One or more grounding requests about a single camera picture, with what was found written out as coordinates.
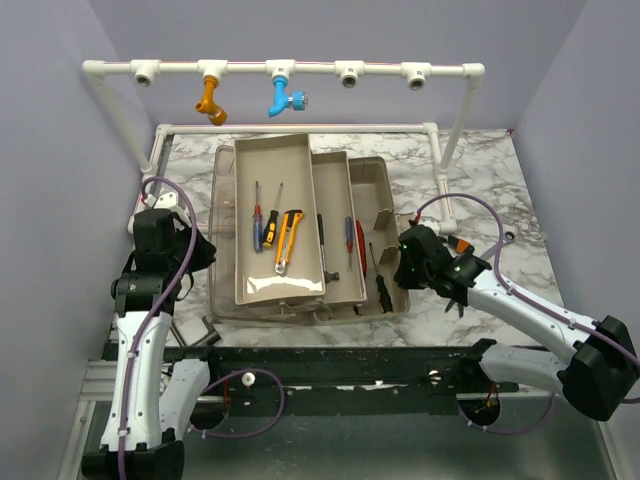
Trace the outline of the black long screwdriver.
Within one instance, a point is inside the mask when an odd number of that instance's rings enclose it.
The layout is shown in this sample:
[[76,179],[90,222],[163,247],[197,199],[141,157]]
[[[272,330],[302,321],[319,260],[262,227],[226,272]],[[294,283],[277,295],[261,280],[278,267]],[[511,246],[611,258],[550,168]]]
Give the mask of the black long screwdriver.
[[374,270],[375,270],[375,273],[376,273],[375,281],[376,281],[376,285],[377,285],[378,300],[379,300],[380,307],[381,307],[381,309],[382,309],[382,311],[384,313],[392,312],[393,311],[392,299],[391,299],[389,291],[388,291],[388,289],[386,287],[386,283],[385,283],[384,277],[382,276],[381,271],[379,269],[378,262],[376,261],[373,244],[371,242],[369,242],[368,243],[368,247],[369,247],[369,251],[370,251],[371,257],[372,257]]

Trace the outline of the blue handled screwdriver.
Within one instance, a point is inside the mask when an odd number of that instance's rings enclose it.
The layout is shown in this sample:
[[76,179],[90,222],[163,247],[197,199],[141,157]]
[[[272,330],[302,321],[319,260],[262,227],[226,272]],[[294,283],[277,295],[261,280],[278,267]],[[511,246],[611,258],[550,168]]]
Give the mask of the blue handled screwdriver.
[[348,270],[352,269],[353,265],[353,249],[354,249],[354,222],[351,216],[345,218],[345,239],[346,249],[348,253]]
[[260,183],[258,180],[254,184],[255,204],[253,212],[253,228],[252,228],[252,243],[253,249],[256,253],[263,251],[263,216],[260,203]]

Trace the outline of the red utility knife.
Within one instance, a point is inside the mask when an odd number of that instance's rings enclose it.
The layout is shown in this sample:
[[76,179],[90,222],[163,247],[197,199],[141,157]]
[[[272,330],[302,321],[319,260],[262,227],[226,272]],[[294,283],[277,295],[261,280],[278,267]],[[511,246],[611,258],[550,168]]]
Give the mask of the red utility knife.
[[359,250],[359,259],[361,264],[361,269],[363,273],[363,278],[366,278],[368,272],[368,263],[366,256],[366,241],[364,236],[364,230],[362,224],[359,220],[355,221],[356,235],[358,241],[358,250]]

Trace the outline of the brown translucent tool box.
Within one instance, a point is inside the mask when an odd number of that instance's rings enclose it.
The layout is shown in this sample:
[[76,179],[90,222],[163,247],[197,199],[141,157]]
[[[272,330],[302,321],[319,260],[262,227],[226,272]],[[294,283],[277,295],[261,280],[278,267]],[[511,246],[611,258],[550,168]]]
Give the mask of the brown translucent tool box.
[[[254,184],[260,201],[274,204],[284,183],[282,210],[301,209],[286,273],[275,272],[276,250],[256,253],[252,243]],[[354,222],[348,270],[345,218]],[[363,278],[355,221],[364,230],[368,272]],[[392,276],[399,265],[398,227],[387,171],[380,156],[344,151],[314,153],[305,134],[238,140],[217,148],[209,239],[218,249],[209,270],[209,304],[220,321],[259,324],[368,322],[410,309],[407,291]],[[393,303],[384,313],[368,243]]]

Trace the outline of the yellow black screwdriver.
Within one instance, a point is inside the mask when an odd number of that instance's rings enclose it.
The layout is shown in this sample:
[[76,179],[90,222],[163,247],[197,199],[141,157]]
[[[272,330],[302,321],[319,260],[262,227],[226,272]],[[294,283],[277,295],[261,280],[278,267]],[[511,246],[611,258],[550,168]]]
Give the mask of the yellow black screwdriver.
[[277,232],[277,221],[279,216],[279,208],[282,198],[284,183],[281,182],[278,186],[273,208],[270,210],[269,217],[266,221],[265,228],[262,235],[262,246],[264,249],[269,249],[275,242]]

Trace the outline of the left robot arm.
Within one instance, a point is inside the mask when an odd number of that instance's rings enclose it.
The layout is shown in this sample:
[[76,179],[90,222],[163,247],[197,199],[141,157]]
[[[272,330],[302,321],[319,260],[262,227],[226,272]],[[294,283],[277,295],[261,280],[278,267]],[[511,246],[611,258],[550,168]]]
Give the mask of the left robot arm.
[[183,359],[163,386],[164,351],[183,277],[211,265],[216,249],[167,208],[137,214],[133,238],[111,287],[118,356],[110,413],[81,472],[88,479],[179,479],[197,398],[220,387],[222,372],[206,359]]

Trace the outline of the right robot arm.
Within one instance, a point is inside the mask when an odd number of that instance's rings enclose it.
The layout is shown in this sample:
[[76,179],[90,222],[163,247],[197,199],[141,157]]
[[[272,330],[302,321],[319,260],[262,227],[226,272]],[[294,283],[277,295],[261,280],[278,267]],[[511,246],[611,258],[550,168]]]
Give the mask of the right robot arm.
[[550,303],[509,280],[471,251],[454,256],[434,231],[413,225],[399,238],[395,282],[405,290],[431,289],[450,305],[472,307],[516,328],[542,350],[482,340],[460,379],[480,392],[511,382],[563,396],[578,412],[609,420],[639,380],[636,352],[627,326],[613,316],[596,321]]

